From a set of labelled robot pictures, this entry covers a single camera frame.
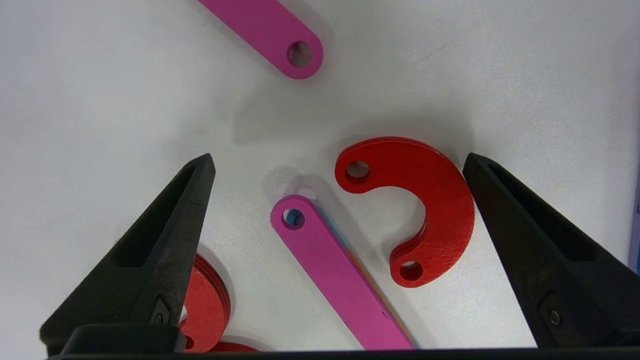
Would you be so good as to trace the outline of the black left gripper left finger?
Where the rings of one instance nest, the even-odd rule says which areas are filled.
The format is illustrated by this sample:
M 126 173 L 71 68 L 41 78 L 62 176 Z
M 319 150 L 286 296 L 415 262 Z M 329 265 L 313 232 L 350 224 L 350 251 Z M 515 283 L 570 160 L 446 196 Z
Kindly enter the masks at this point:
M 178 324 L 216 169 L 183 166 L 43 323 L 50 357 L 160 357 L 185 351 Z

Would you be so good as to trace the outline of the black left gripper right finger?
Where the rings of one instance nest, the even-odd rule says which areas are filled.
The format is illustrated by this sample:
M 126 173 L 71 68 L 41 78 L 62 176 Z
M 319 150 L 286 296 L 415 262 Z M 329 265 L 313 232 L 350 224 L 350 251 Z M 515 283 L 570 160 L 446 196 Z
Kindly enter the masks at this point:
M 462 175 L 539 348 L 639 346 L 637 274 L 497 162 Z

